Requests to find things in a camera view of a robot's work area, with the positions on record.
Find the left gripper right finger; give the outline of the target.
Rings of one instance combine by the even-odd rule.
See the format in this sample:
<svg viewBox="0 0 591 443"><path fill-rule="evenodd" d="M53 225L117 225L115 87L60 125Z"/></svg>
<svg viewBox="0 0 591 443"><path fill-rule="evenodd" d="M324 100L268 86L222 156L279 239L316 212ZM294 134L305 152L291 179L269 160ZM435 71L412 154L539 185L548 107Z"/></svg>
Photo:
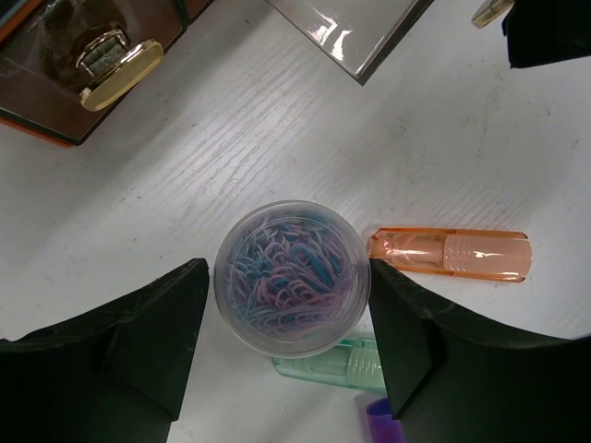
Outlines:
<svg viewBox="0 0 591 443"><path fill-rule="evenodd" d="M385 262L369 308L392 415L409 442L586 442L590 340L484 317Z"/></svg>

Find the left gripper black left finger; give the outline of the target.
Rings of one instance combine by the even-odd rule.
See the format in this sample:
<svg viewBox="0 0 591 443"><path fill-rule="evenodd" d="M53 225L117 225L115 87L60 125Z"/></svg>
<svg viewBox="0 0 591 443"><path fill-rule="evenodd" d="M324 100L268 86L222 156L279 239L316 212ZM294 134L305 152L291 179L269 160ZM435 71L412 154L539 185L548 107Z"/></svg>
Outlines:
<svg viewBox="0 0 591 443"><path fill-rule="evenodd" d="M84 314L1 342L5 442L164 442L209 290L193 258Z"/></svg>

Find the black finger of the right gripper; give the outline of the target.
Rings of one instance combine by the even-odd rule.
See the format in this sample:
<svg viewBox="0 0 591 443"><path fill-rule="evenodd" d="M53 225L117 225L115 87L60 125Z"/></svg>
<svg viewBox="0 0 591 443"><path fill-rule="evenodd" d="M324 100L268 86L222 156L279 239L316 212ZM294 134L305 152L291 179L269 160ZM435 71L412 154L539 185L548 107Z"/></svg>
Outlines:
<svg viewBox="0 0 591 443"><path fill-rule="evenodd" d="M590 0L519 0L502 21L512 68L590 55Z"/></svg>

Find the clear jar of paper clips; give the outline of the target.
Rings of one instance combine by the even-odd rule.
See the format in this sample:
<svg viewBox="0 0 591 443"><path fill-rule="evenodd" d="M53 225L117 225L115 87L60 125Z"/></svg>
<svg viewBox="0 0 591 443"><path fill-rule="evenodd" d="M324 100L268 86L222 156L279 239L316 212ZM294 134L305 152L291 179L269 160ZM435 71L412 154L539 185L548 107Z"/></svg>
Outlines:
<svg viewBox="0 0 591 443"><path fill-rule="evenodd" d="M251 211L213 267L216 304L235 336L268 356L323 353L362 318L371 289L364 243L340 215L285 200Z"/></svg>

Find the teal drawer box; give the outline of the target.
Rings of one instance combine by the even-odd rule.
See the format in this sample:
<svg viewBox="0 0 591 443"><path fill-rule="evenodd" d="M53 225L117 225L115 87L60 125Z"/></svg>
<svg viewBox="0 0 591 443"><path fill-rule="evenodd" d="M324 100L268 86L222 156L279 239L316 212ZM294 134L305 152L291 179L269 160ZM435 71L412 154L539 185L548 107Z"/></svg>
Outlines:
<svg viewBox="0 0 591 443"><path fill-rule="evenodd" d="M237 25L237 1L5 1L1 121L82 144L190 29ZM426 1L258 1L365 83L428 9Z"/></svg>

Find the purple cap highlighter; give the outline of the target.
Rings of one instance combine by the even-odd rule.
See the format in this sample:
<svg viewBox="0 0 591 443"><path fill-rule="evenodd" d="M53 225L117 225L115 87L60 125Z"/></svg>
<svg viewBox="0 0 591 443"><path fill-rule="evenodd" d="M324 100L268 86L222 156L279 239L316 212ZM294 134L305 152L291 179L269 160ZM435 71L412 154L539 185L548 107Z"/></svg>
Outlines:
<svg viewBox="0 0 591 443"><path fill-rule="evenodd" d="M365 409L371 443L405 443L403 425L392 416L390 401L387 397L378 399Z"/></svg>

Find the green mini highlighter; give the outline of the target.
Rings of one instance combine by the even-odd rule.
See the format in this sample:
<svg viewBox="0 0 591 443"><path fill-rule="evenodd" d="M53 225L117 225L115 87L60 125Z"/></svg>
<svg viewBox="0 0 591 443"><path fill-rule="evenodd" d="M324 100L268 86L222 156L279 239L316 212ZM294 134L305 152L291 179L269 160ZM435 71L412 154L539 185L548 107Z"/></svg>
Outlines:
<svg viewBox="0 0 591 443"><path fill-rule="evenodd" d="M373 338L349 337L330 350L310 357L271 359L284 377L385 395L377 343Z"/></svg>

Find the orange mini highlighter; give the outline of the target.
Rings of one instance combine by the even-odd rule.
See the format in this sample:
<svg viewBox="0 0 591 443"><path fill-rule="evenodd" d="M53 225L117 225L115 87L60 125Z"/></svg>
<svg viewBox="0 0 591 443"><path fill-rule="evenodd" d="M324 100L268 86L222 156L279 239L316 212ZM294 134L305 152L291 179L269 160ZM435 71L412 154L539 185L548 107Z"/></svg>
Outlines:
<svg viewBox="0 0 591 443"><path fill-rule="evenodd" d="M522 282L532 265L525 233L472 229L380 228L368 255L400 271Z"/></svg>

